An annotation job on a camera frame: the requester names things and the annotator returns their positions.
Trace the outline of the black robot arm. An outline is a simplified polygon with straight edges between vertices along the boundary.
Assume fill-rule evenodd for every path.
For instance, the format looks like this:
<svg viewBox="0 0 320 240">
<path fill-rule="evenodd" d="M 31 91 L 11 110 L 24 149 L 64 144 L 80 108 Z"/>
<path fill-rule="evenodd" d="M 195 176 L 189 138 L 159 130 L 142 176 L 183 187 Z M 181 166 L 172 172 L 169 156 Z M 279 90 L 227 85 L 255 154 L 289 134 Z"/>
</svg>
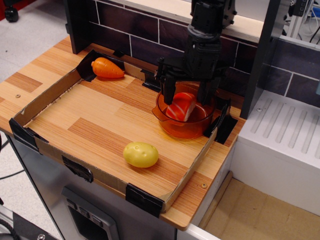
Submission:
<svg viewBox="0 0 320 240">
<path fill-rule="evenodd" d="M 233 0 L 193 0 L 192 21 L 182 57 L 159 58 L 155 79 L 164 102 L 171 105 L 177 82 L 199 82 L 196 99 L 206 105 L 225 78 L 228 64 L 220 60 L 222 31 L 237 15 Z"/>
</svg>

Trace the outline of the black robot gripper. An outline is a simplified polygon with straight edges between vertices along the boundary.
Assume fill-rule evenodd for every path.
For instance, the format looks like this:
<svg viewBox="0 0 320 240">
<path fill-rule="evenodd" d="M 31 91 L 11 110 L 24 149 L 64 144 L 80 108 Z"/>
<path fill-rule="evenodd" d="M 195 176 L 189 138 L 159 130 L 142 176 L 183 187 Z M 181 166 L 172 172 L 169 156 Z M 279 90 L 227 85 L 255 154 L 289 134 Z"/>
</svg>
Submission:
<svg viewBox="0 0 320 240">
<path fill-rule="evenodd" d="M 220 60 L 221 51 L 219 38 L 205 41 L 190 35 L 182 57 L 159 58 L 155 79 L 163 83 L 164 102 L 172 104 L 176 81 L 200 81 L 197 101 L 207 105 L 229 67 L 227 62 Z"/>
</svg>

